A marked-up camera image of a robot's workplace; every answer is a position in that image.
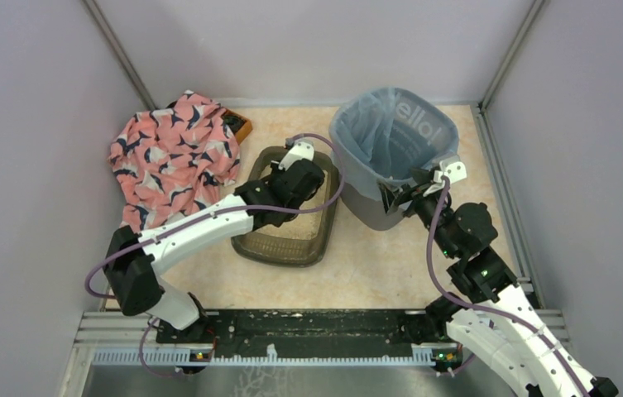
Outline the dark translucent litter box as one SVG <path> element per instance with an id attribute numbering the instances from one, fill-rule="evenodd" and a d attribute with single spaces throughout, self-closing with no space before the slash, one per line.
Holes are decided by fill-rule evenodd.
<path id="1" fill-rule="evenodd" d="M 271 172 L 271 162 L 281 160 L 286 150 L 282 146 L 270 146 L 264 149 L 256 159 L 248 179 L 259 179 Z M 316 152 L 313 162 L 325 173 L 325 181 L 320 190 L 302 205 L 302 209 L 315 208 L 329 201 L 337 192 L 340 182 L 338 169 L 330 157 Z M 328 248 L 337 203 L 323 209 L 323 216 L 318 235 L 311 240 L 293 240 L 280 237 L 268 237 L 257 231 L 231 237 L 233 250 L 247 259 L 284 267 L 301 268 L 320 262 Z"/>

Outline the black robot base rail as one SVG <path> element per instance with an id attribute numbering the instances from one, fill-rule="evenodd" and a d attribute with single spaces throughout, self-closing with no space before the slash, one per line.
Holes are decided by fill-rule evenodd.
<path id="1" fill-rule="evenodd" d="M 423 309 L 219 309 L 178 330 L 161 320 L 160 344 L 194 344 L 195 361 L 228 365 L 407 365 L 455 371 L 462 346 Z"/>

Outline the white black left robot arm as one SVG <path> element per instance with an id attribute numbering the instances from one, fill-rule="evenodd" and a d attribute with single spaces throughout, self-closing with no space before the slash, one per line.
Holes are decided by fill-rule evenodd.
<path id="1" fill-rule="evenodd" d="M 119 228 L 112 235 L 103 273 L 121 313 L 146 313 L 177 330 L 204 322 L 199 301 L 164 281 L 163 274 L 215 242 L 288 222 L 324 180 L 325 173 L 313 161 L 297 160 L 170 225 L 142 232 Z"/>

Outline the grey ribbed trash bin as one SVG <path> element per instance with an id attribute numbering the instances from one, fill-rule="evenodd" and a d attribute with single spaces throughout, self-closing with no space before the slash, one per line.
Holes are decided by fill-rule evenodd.
<path id="1" fill-rule="evenodd" d="M 382 198 L 383 189 L 398 190 L 400 185 L 390 179 L 377 175 L 359 175 L 346 178 L 341 199 L 352 214 L 367 227 L 376 231 L 387 231 L 403 221 L 402 205 L 392 213 L 387 213 Z"/>

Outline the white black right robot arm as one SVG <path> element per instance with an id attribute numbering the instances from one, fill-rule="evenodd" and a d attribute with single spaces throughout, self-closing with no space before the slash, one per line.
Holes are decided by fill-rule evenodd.
<path id="1" fill-rule="evenodd" d="M 595 376 L 554 336 L 510 267 L 491 247 L 498 232 L 485 203 L 451 207 L 454 170 L 414 169 L 416 185 L 380 184 L 386 213 L 399 206 L 429 232 L 429 277 L 441 294 L 426 309 L 437 337 L 466 347 L 516 396 L 617 396 L 613 380 Z"/>

